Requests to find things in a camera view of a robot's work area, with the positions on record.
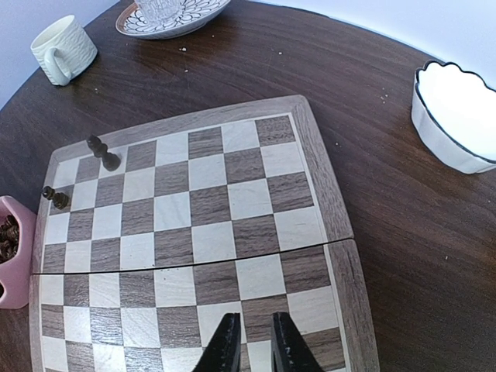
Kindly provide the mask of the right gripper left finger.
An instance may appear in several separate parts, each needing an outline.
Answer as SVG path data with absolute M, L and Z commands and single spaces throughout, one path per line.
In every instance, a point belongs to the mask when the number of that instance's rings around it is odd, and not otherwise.
M 193 372 L 238 372 L 241 365 L 241 319 L 226 313 L 212 335 Z

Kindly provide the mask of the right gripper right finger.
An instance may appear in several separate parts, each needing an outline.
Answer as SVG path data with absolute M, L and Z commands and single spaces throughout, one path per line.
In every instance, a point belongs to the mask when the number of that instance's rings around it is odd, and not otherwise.
M 272 314 L 270 346 L 272 371 L 324 371 L 288 312 Z

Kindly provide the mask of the wooden chess board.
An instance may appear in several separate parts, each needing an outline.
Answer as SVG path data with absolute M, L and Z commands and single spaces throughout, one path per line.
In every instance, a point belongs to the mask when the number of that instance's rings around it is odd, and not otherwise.
M 40 202 L 35 371 L 190 371 L 240 316 L 241 370 L 271 369 L 287 312 L 326 371 L 380 368 L 353 230 L 307 99 L 225 106 L 55 150 Z

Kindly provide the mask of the dark chess bishop piece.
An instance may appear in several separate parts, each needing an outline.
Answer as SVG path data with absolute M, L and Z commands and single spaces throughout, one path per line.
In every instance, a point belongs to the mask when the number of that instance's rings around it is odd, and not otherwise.
M 97 136 L 91 134 L 86 142 L 93 155 L 102 160 L 102 165 L 107 171 L 115 171 L 119 168 L 121 164 L 119 156 L 109 152 L 108 146 Z

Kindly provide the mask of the dark chess pawn piece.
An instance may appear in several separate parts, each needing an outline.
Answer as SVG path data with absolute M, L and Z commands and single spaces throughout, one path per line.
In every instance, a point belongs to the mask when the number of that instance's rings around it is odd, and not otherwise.
M 54 208 L 62 210 L 69 205 L 70 198 L 63 192 L 57 192 L 50 186 L 44 186 L 42 190 L 42 196 L 51 201 Z

